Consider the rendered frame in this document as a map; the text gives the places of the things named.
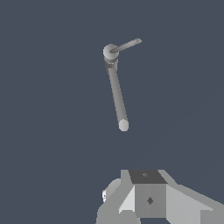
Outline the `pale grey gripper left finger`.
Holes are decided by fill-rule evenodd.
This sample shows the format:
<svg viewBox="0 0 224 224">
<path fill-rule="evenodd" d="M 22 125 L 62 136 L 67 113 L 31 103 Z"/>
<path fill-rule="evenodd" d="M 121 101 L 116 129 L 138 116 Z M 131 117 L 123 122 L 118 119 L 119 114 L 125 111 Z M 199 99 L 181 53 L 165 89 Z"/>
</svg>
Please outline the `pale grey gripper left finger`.
<svg viewBox="0 0 224 224">
<path fill-rule="evenodd" d="M 136 214 L 135 184 L 148 184 L 148 171 L 121 170 L 121 177 L 102 191 L 95 224 L 141 224 Z"/>
</svg>

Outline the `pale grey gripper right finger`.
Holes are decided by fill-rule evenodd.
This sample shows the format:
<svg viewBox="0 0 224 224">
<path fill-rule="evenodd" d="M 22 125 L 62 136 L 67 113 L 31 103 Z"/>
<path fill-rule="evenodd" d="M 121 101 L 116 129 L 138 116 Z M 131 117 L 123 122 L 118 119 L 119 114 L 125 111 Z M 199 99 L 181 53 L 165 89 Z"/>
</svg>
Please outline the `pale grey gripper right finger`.
<svg viewBox="0 0 224 224">
<path fill-rule="evenodd" d="M 165 170 L 150 170 L 150 217 L 170 224 L 224 224 L 224 205 L 178 185 Z"/>
</svg>

